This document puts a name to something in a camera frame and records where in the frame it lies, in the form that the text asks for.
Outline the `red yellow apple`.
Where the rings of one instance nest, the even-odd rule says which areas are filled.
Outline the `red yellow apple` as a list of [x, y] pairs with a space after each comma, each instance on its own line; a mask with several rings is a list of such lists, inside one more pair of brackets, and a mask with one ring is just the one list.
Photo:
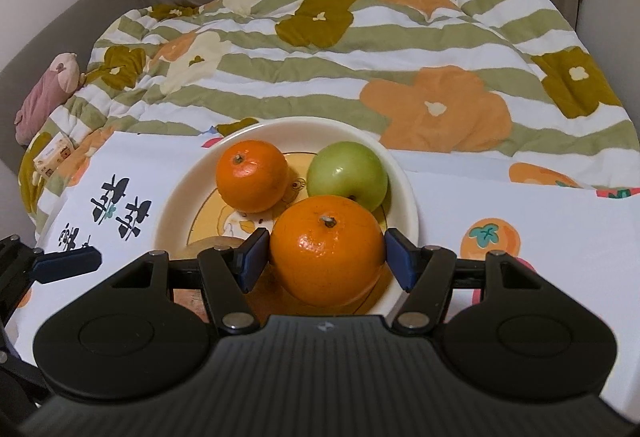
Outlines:
[[209, 237], [192, 242], [171, 254], [175, 261], [196, 260], [196, 284], [177, 285], [172, 290], [176, 304], [186, 307], [207, 321], [221, 327], [224, 300], [238, 287], [233, 279], [224, 256], [233, 256], [233, 251], [241, 246], [242, 239], [235, 237]]

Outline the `large orange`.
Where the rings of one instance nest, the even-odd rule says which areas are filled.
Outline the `large orange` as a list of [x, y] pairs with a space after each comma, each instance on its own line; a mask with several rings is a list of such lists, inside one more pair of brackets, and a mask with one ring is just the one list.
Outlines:
[[342, 307], [382, 275], [385, 244], [372, 212], [335, 195], [307, 197], [278, 217], [270, 261], [292, 296], [314, 307]]

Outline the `large green apple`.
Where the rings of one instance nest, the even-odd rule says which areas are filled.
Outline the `large green apple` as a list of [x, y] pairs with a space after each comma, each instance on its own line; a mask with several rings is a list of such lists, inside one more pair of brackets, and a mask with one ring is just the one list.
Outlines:
[[378, 156], [352, 141], [332, 143], [316, 154], [306, 181], [309, 196], [346, 197], [369, 212], [383, 203], [388, 189], [387, 172]]

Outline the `grey headboard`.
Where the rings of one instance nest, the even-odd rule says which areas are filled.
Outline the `grey headboard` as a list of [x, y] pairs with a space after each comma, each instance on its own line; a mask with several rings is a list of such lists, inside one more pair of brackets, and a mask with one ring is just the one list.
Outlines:
[[14, 116], [50, 62], [58, 54], [70, 52], [86, 66], [104, 30], [127, 11], [147, 5], [145, 0], [78, 0], [2, 68], [1, 160], [10, 171], [17, 173], [25, 152], [15, 140]]

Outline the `floral striped quilt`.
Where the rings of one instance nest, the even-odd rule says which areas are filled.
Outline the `floral striped quilt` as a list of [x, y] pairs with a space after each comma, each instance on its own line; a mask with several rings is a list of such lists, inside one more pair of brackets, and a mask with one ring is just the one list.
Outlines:
[[[154, 4], [94, 43], [85, 82], [29, 143], [18, 189], [37, 228], [115, 131], [231, 134], [318, 116], [387, 148], [480, 153], [623, 191], [639, 183], [634, 124], [551, 0], [214, 0]], [[50, 178], [38, 153], [75, 150]]]

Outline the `pink plush toy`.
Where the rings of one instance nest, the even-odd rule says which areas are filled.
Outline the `pink plush toy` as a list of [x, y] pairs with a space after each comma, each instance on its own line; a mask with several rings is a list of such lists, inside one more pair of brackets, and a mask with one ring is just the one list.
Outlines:
[[32, 87], [15, 115], [16, 142], [23, 146], [29, 145], [49, 115], [70, 99], [84, 82], [85, 74], [81, 72], [77, 54], [58, 54]]

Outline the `cream duck plate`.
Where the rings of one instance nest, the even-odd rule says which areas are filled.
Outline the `cream duck plate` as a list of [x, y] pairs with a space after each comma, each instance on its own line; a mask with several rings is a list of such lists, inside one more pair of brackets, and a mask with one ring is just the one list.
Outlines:
[[[215, 169], [221, 154], [233, 143], [243, 140], [269, 142], [288, 160], [288, 191], [269, 212], [253, 215], [235, 212], [217, 191]], [[246, 239], [258, 228], [270, 230], [281, 212], [307, 197], [306, 175], [314, 154], [340, 141], [361, 143], [378, 156], [388, 176], [388, 190], [381, 207], [374, 213], [375, 218], [383, 230], [397, 228], [416, 243], [419, 215], [409, 180], [382, 144], [363, 131], [335, 120], [288, 117], [243, 128], [208, 149], [169, 195], [157, 221], [154, 247], [163, 249], [172, 258], [179, 258], [186, 256], [186, 246], [190, 244], [206, 249], [213, 245], [216, 237]], [[341, 308], [319, 308], [301, 303], [283, 290], [272, 270], [267, 268], [246, 298], [260, 321], [270, 315], [381, 315], [388, 318], [406, 298], [406, 293], [390, 268], [384, 267], [378, 283], [360, 301]]]

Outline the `orange mandarin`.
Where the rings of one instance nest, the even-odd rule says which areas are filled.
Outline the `orange mandarin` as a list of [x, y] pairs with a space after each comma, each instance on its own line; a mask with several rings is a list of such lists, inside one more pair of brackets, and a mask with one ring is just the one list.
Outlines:
[[215, 177], [224, 203], [247, 214], [265, 212], [285, 194], [288, 162], [269, 142], [236, 142], [222, 153]]

